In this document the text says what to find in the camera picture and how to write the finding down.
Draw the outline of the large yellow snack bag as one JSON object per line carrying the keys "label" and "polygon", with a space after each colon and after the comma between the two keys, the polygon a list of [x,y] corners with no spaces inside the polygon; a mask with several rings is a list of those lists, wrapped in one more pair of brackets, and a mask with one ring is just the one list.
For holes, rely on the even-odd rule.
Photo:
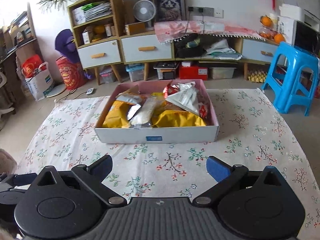
{"label": "large yellow snack bag", "polygon": [[165,110],[151,118],[153,127],[197,127],[206,126],[204,120],[191,112],[178,110]]}

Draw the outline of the white small snack packet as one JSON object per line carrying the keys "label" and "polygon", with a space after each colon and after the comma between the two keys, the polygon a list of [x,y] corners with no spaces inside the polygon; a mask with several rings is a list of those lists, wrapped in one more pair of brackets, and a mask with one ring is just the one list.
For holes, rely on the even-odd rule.
{"label": "white small snack packet", "polygon": [[144,98],[139,94],[123,93],[116,97],[116,101],[124,102],[129,105],[140,105],[144,101]]}

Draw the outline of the white silver snack bag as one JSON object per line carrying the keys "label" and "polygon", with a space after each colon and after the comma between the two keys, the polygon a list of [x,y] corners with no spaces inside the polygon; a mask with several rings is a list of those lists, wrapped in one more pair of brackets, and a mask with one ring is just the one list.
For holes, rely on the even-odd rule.
{"label": "white silver snack bag", "polygon": [[198,90],[195,81],[188,83],[178,83],[178,92],[167,96],[166,101],[181,109],[200,115],[199,101],[197,98]]}

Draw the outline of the yellow instant noodle packet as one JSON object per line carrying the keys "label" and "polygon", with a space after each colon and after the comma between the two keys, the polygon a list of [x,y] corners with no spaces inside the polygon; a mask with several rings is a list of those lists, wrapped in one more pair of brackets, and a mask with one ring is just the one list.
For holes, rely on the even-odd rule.
{"label": "yellow instant noodle packet", "polygon": [[105,120],[102,124],[103,128],[127,128],[129,120],[127,114],[132,105],[122,102],[114,101],[110,110],[108,111]]}

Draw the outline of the red white candy packet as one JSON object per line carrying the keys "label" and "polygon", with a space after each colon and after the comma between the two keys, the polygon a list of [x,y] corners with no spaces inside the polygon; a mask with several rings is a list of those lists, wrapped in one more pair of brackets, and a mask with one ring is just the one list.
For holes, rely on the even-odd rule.
{"label": "red white candy packet", "polygon": [[170,83],[163,89],[164,98],[166,99],[168,96],[175,94],[179,91],[180,91],[180,88],[178,85],[173,85]]}

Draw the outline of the floral tablecloth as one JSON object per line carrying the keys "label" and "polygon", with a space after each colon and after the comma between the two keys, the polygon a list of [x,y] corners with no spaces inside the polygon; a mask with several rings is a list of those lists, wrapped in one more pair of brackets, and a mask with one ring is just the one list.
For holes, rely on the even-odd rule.
{"label": "floral tablecloth", "polygon": [[250,170],[275,166],[302,202],[306,217],[300,239],[319,238],[319,187],[293,132],[258,89],[209,90],[220,125],[215,142],[133,145],[102,143],[94,131],[107,97],[59,101],[39,127],[17,172],[45,166],[69,170],[106,154],[113,170],[104,184],[132,197],[194,198],[215,184],[206,171],[214,155]]}

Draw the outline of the pink white cardboard box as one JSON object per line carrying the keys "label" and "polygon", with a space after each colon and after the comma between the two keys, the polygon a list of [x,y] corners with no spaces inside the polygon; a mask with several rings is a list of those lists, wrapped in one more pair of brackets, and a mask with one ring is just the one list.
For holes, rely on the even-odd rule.
{"label": "pink white cardboard box", "polygon": [[105,118],[116,100],[118,94],[136,88],[142,95],[151,95],[153,92],[162,92],[168,84],[177,85],[179,83],[189,83],[191,80],[157,80],[140,81],[136,83],[121,83],[117,85],[106,103],[100,118],[95,125],[95,132],[102,143],[105,144],[186,144],[197,142],[214,142],[219,132],[219,123],[215,109],[206,91],[202,80],[194,80],[195,88],[202,95],[204,103],[207,104],[207,116],[203,118],[204,126],[179,126],[174,127],[173,122],[164,124],[165,115],[172,111],[171,107],[158,106],[151,117],[151,124],[160,120],[162,127],[135,127],[126,126],[124,128],[103,128]]}

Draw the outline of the red round drum tin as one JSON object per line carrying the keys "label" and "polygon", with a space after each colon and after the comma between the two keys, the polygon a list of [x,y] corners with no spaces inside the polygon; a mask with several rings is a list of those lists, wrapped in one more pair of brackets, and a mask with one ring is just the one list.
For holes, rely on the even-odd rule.
{"label": "red round drum tin", "polygon": [[80,62],[72,63],[65,56],[56,60],[59,72],[63,78],[67,90],[74,90],[83,86],[87,79]]}

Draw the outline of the red box under console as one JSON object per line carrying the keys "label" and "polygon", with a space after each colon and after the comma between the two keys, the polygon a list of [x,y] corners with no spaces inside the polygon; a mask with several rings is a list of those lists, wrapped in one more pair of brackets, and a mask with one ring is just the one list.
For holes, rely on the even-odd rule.
{"label": "red box under console", "polygon": [[179,67],[179,78],[180,79],[201,79],[203,81],[208,80],[208,68],[199,66],[180,66]]}

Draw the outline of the clear storage bin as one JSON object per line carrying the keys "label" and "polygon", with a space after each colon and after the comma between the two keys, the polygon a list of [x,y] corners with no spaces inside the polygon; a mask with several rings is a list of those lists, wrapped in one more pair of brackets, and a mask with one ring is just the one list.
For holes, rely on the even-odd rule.
{"label": "clear storage bin", "polygon": [[144,64],[128,64],[125,66],[125,69],[129,74],[131,82],[144,80]]}

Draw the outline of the white paper shopping bag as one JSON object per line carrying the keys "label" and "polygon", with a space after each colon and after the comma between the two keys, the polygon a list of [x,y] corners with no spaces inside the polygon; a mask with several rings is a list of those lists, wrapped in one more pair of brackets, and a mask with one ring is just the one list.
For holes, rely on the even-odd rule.
{"label": "white paper shopping bag", "polygon": [[25,77],[26,85],[36,101],[44,99],[54,88],[54,80],[48,69],[48,62],[39,65],[29,76]]}

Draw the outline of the blue plastic stool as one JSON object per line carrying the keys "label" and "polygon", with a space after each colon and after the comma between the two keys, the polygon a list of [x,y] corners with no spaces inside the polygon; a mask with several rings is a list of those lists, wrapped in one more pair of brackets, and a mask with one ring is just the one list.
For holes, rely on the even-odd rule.
{"label": "blue plastic stool", "polygon": [[[276,72],[281,56],[287,61],[285,74]],[[306,89],[300,82],[300,76],[305,68],[312,71],[313,80],[310,89]],[[304,106],[304,115],[308,116],[318,84],[319,58],[299,47],[280,42],[262,86],[263,90],[267,87],[273,90],[275,109],[279,113],[287,114],[291,106]]]}

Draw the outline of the long wooden tv console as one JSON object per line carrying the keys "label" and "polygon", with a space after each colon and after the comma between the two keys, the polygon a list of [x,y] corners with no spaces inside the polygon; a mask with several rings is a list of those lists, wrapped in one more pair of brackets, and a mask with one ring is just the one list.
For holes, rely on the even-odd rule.
{"label": "long wooden tv console", "polygon": [[[210,48],[221,40],[227,40],[228,46],[242,58],[222,59],[212,56]],[[144,78],[149,78],[150,64],[161,61],[197,61],[209,64],[242,64],[244,79],[248,80],[253,65],[270,64],[278,44],[263,40],[261,37],[236,35],[187,35],[174,41],[160,43],[153,31],[126,35],[120,38],[120,48],[125,64],[141,63],[144,66]]]}

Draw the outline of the purple plush toy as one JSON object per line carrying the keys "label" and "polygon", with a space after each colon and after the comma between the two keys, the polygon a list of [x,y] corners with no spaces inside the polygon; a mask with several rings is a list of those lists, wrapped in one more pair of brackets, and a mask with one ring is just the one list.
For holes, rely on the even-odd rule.
{"label": "purple plush toy", "polygon": [[80,62],[78,50],[75,45],[73,33],[70,29],[60,31],[55,38],[55,50],[62,56],[66,57],[68,61],[80,67],[80,73],[86,78],[86,72]]}

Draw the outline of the oranges on fruit stand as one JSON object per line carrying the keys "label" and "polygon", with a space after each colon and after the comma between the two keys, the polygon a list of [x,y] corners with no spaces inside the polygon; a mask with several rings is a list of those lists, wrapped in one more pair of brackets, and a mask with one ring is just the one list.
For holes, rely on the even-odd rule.
{"label": "oranges on fruit stand", "polygon": [[285,37],[283,34],[277,31],[277,16],[261,16],[260,17],[261,28],[258,31],[258,34],[268,40],[272,40],[277,44],[280,42],[285,42]]}

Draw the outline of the wooden shelf cabinet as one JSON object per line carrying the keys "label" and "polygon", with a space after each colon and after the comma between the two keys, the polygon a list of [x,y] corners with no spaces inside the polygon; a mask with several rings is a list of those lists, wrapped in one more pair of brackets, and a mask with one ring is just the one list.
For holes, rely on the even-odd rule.
{"label": "wooden shelf cabinet", "polygon": [[[86,22],[81,7],[94,2],[110,2],[112,14]],[[93,69],[100,84],[100,68],[111,67],[121,82],[117,65],[123,63],[120,51],[120,37],[125,24],[122,0],[79,0],[67,9],[83,69]]]}

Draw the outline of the pink cloth cover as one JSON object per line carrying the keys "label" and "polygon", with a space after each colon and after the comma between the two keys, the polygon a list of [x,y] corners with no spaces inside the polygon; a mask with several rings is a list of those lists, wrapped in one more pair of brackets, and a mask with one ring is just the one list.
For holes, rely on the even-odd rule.
{"label": "pink cloth cover", "polygon": [[154,31],[160,43],[172,43],[191,34],[212,35],[217,37],[240,37],[266,41],[255,30],[237,25],[203,21],[156,22]]}

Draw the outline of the black microwave oven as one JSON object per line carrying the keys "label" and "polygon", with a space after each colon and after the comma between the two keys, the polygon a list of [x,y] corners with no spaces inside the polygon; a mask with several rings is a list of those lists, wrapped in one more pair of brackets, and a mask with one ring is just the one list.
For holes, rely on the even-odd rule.
{"label": "black microwave oven", "polygon": [[319,54],[319,32],[310,26],[295,21],[293,31],[293,45],[312,54]]}

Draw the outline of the stack of papers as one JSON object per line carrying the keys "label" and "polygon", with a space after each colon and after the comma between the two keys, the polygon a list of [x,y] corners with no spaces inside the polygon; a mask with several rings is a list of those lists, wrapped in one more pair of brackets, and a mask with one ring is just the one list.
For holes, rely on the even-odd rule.
{"label": "stack of papers", "polygon": [[95,20],[112,14],[110,2],[94,2],[81,7],[85,21]]}

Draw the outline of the white desk fan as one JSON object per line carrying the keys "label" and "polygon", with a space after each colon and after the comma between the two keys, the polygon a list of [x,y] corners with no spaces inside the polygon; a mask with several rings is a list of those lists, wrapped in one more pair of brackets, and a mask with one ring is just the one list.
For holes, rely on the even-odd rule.
{"label": "white desk fan", "polygon": [[139,22],[145,23],[147,31],[154,30],[152,21],[156,16],[156,6],[149,0],[139,0],[133,6],[133,15]]}

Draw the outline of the white printer box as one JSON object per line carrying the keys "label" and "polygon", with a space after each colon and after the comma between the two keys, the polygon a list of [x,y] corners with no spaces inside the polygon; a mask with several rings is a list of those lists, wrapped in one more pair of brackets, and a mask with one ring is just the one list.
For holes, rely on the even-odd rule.
{"label": "white printer box", "polygon": [[318,25],[319,18],[311,12],[295,5],[285,4],[279,6],[280,15],[304,22],[310,26]]}

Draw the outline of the framed cat picture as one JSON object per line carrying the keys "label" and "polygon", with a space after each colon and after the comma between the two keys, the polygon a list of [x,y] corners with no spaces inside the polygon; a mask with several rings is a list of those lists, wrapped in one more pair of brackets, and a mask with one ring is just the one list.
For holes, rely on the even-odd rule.
{"label": "framed cat picture", "polygon": [[185,0],[151,0],[156,6],[155,22],[185,21]]}

